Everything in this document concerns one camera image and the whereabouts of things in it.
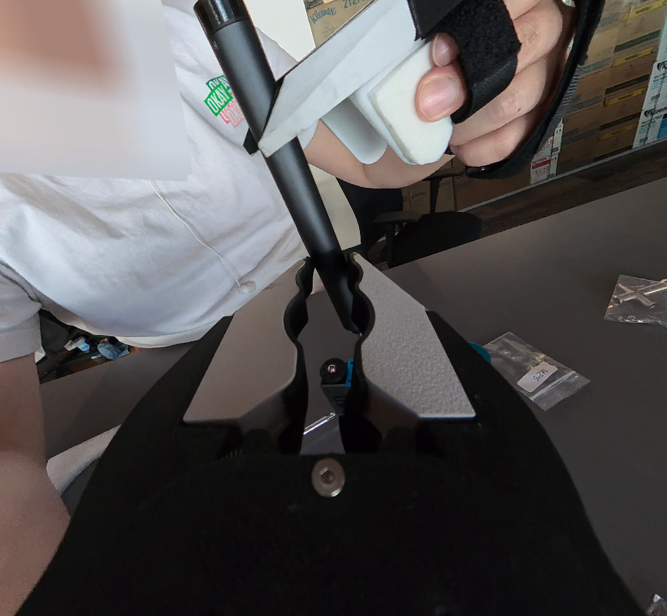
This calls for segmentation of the small clear zip bag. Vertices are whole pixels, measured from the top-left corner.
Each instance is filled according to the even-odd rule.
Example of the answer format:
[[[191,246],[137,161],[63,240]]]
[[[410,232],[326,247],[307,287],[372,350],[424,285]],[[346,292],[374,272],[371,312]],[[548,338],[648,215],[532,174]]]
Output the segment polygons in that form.
[[[549,411],[590,381],[511,332],[484,346],[494,368],[541,410]]]

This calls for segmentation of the dark grey desk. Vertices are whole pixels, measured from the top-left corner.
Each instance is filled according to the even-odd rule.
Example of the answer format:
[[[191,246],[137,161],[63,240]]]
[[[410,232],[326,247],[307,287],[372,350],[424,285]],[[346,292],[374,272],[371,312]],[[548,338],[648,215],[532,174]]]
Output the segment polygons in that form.
[[[390,272],[476,416],[379,432],[354,370],[342,453],[302,449],[309,353],[343,332],[312,271],[285,317],[288,428],[183,422],[220,320],[129,413],[19,615],[644,615],[666,595],[666,331],[603,318],[621,272],[666,273],[665,181]],[[541,410],[468,344],[506,332],[589,385]]]

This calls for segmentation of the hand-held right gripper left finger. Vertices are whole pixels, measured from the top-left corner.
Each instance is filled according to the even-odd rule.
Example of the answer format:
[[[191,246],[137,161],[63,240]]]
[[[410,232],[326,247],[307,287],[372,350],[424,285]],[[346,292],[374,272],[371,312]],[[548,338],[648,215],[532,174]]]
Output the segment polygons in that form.
[[[234,425],[280,435],[290,424],[286,396],[296,382],[297,345],[286,311],[302,292],[303,259],[256,294],[233,316],[184,414],[187,425]]]

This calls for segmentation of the person's left hand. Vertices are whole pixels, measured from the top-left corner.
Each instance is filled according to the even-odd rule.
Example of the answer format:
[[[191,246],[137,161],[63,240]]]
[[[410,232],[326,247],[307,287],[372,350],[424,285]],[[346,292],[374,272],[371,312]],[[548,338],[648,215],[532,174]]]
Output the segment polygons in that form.
[[[568,54],[574,10],[561,0],[503,0],[521,43],[515,76],[493,101],[454,126],[450,148],[467,166],[485,166],[512,156],[529,136],[552,98]],[[372,164],[363,164],[318,124],[305,148],[308,163],[350,184],[366,188],[402,188],[433,174],[451,155],[419,166],[406,164],[387,148]]]

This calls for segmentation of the person's white shirt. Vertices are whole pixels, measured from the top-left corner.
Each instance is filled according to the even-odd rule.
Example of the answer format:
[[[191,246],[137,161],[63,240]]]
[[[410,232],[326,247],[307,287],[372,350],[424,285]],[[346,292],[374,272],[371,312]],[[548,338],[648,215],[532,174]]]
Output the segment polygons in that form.
[[[171,206],[261,292],[307,253],[196,18],[162,0],[191,151]],[[36,352],[38,311],[143,348],[202,337],[253,295],[156,197],[148,180],[1,174],[1,360]]]

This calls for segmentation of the black office chair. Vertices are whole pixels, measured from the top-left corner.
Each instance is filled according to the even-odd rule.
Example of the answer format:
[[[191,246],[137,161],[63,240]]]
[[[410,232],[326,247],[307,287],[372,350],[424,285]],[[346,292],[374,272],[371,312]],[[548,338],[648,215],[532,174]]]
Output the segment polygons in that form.
[[[428,177],[429,212],[384,212],[373,220],[386,237],[386,260],[393,268],[464,245],[481,237],[482,220],[468,212],[437,212],[439,182],[444,178],[459,178],[463,171],[442,167]]]

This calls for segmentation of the zip bag with cross wrench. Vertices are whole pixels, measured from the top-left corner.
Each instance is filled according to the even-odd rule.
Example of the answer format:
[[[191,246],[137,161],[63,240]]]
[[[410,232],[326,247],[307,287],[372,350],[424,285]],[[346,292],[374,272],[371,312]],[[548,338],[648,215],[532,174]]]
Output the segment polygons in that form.
[[[666,279],[620,275],[604,318],[666,328]]]

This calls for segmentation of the black electric screwdriver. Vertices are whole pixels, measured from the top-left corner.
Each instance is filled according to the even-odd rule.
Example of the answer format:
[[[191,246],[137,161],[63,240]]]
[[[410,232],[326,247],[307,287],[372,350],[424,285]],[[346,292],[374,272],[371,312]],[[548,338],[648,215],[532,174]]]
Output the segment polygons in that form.
[[[244,0],[198,0],[194,11],[258,145],[279,83],[246,4]],[[293,137],[276,153],[263,156],[341,324],[361,333],[354,322],[349,258],[339,245],[302,146]]]

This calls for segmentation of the person's right forearm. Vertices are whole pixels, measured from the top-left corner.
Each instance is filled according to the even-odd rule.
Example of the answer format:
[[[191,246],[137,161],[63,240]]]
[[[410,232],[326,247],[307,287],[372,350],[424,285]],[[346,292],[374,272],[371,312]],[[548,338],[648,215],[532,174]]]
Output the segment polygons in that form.
[[[69,525],[46,470],[43,409],[32,353],[1,363],[1,614],[14,615]]]

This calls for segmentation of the white foam piece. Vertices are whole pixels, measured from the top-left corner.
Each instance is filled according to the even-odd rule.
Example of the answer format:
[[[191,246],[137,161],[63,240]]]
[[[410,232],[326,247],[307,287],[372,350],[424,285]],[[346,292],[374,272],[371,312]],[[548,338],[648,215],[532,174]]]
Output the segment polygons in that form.
[[[47,474],[58,494],[62,495],[84,470],[99,459],[119,428],[109,429],[47,460]]]

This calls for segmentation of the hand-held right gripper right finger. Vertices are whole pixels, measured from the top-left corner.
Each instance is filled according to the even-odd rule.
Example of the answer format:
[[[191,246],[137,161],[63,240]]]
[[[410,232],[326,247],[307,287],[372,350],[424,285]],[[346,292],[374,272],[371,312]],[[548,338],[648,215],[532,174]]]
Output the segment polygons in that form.
[[[355,357],[366,386],[363,416],[379,432],[438,419],[476,416],[423,305],[359,254],[358,290],[370,304],[370,326]]]

